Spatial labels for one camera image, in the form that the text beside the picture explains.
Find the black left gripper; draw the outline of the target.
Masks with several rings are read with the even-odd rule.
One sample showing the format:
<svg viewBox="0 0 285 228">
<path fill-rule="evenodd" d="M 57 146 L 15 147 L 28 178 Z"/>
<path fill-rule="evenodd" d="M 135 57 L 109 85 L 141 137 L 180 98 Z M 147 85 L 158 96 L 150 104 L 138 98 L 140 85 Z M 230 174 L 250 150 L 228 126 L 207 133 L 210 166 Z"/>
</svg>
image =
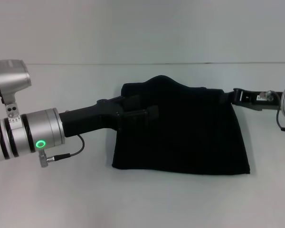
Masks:
<svg viewBox="0 0 285 228">
<path fill-rule="evenodd" d="M 138 95 L 118 96 L 98 100 L 93 106 L 60 113 L 59 116 L 65 137 L 106 128 L 117 131 L 120 125 L 125 130 L 147 130 L 156 127 L 159 120 L 158 106 L 139 109 Z"/>
</svg>

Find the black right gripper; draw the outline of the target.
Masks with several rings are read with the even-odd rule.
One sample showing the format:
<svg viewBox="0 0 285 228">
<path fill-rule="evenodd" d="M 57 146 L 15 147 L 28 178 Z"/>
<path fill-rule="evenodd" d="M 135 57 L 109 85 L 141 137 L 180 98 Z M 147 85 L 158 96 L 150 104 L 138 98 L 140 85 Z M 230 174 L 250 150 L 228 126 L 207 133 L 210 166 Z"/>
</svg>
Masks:
<svg viewBox="0 0 285 228">
<path fill-rule="evenodd" d="M 271 97 L 266 99 L 261 96 L 261 92 L 252 92 L 250 98 L 250 92 L 240 88 L 233 89 L 232 104 L 234 105 L 247 105 L 248 108 L 262 111 L 265 110 L 277 110 L 278 109 L 278 98 L 274 94 L 270 94 Z"/>
</svg>

